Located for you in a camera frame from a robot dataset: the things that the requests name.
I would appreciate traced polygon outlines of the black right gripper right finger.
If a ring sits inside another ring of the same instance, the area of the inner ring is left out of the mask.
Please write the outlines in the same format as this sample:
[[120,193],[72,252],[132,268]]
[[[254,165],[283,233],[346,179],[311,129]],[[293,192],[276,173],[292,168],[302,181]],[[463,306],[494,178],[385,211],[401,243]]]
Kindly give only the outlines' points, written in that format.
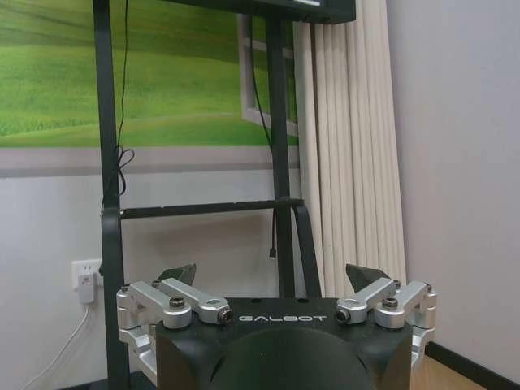
[[436,332],[437,293],[429,283],[413,281],[405,286],[380,269],[348,264],[346,275],[355,294],[336,302],[336,321],[353,325],[364,323],[369,314],[377,325],[398,330],[412,327],[411,370],[417,370],[427,344]]

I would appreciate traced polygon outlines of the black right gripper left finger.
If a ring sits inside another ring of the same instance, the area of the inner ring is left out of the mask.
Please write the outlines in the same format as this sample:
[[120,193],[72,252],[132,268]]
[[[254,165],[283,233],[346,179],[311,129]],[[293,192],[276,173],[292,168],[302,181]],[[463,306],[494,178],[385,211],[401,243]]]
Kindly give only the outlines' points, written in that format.
[[125,284],[116,293],[119,340],[128,345],[140,371],[158,382],[156,332],[158,323],[167,329],[184,329],[197,316],[203,323],[225,326],[233,312],[224,297],[194,288],[195,265],[169,269],[151,283]]

